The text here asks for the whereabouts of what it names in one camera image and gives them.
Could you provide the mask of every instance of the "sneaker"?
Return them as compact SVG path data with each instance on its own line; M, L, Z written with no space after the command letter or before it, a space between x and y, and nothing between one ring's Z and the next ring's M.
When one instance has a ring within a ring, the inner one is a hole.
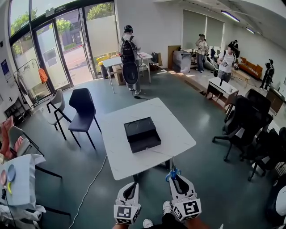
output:
M153 223L152 223L151 220L145 219L145 220L143 221L143 227L144 227L144 228L148 228L148 227L152 227L152 226L154 226L154 225L153 225Z
M141 92L141 90L140 91L135 91L135 95L139 95L140 92Z
M163 215L165 215L166 213L171 213L171 212L172 212L171 203L170 201L166 201L163 204Z

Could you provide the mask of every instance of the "black box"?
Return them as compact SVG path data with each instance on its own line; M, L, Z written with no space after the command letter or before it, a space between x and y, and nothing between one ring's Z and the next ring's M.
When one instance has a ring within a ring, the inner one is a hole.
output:
M126 123L124 128L133 153L161 145L151 117Z

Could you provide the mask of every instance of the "white cable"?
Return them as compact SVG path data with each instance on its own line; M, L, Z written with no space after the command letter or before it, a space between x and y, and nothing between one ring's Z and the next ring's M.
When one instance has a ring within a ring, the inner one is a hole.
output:
M70 229L70 228L74 225L75 220L76 220L77 216L79 215L80 207L82 206L82 204L83 204L83 202L84 202L84 199L85 199L86 195L88 194L89 188L92 186L92 184L94 183L95 179L97 178L97 176L99 175L99 173L102 171L103 166L104 166L105 161L106 161L106 158L107 158L107 155L106 155L106 157L105 157L105 159L104 159L104 161L103 161L103 164L102 164L101 169L99 170L99 172L97 173L97 175L95 176L95 178L93 179L93 181L90 183L90 185L89 185L89 187L88 187L88 190L86 191L84 197L82 198L82 201L81 201L81 203L80 203L80 206L79 206L79 208L77 209L77 214L76 214L75 218L73 219L72 224L70 225L70 227L69 227L68 229Z

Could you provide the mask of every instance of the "trash bin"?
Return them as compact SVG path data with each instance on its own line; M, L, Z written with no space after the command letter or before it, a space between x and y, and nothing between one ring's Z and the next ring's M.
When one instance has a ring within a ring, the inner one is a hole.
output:
M105 55L105 56L97 58L97 62L98 62L98 65L100 67L100 71L101 71L103 79L108 78L106 67L104 67L104 65L103 65L103 61L106 59L110 59L110 56ZM109 67L109 72L113 72L112 67Z

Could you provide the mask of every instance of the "orange cloth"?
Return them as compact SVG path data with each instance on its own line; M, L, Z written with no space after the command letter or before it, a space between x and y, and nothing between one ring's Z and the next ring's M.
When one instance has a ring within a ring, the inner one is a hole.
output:
M11 116L10 118L8 118L6 121L4 121L3 123L1 123L1 130L2 130L2 138L3 138L3 142L2 142L2 147L0 150L0 153L4 155L5 158L7 159L12 159L14 158L13 153L10 151L10 147L9 147L9 136L8 136L8 131L9 129L14 126L13 123L13 116Z
M41 78L42 84L46 83L46 81L48 80L48 76L46 75L44 69L40 68L39 69L39 74L40 74L40 78Z

